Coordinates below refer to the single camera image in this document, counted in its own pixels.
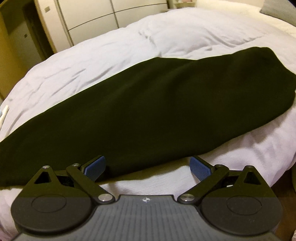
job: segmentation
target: logo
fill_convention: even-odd
[[[145,202],[145,203],[148,203],[148,202],[150,202],[150,198],[145,197],[145,198],[142,199],[142,201]]]

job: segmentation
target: bedsheet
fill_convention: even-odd
[[[106,78],[153,57],[201,59],[252,46],[271,48],[296,73],[296,38],[263,22],[226,12],[177,9],[84,41],[33,67],[1,105],[10,110],[0,140],[27,120]],[[269,185],[295,162],[296,103],[272,122],[201,155],[230,169],[254,165]],[[194,186],[188,160],[101,183],[118,194],[174,194]],[[16,233],[9,209],[20,189],[0,191],[2,233]]]

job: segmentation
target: white wardrobe door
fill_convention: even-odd
[[[144,7],[137,7],[132,9],[123,10],[115,13],[120,28],[124,28],[127,25],[134,23],[149,15],[161,13],[163,10],[167,10],[167,4],[157,4]]]
[[[113,13],[110,0],[58,0],[68,29]]]
[[[145,5],[167,3],[166,0],[112,0],[114,11],[121,11],[128,8],[140,7]]]
[[[73,43],[76,45],[84,40],[97,37],[111,30],[118,29],[114,14],[110,14],[69,30]]]

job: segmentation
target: round black pad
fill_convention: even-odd
[[[38,188],[38,196],[18,196],[12,204],[11,213],[17,226],[32,234],[58,234],[81,225],[90,216],[90,197],[75,188],[53,188],[45,184]]]
[[[229,210],[239,215],[256,214],[262,207],[260,201],[249,196],[231,197],[227,200],[226,204]]]
[[[269,232],[277,226],[282,215],[276,197],[252,197],[231,187],[209,193],[202,200],[201,211],[216,228],[239,236]]]

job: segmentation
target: white bedsheet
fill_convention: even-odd
[[[148,16],[126,28],[84,41],[33,67],[4,100],[10,110],[0,140],[30,118],[66,98],[153,57],[201,59],[252,46],[270,47],[296,73],[296,38],[263,22],[206,9],[187,8]],[[269,185],[295,162],[296,103],[272,122],[201,157],[241,170],[254,165]],[[174,194],[198,180],[188,159],[129,174],[102,187],[112,194]],[[20,189],[0,191],[0,239],[16,234],[9,208]]]

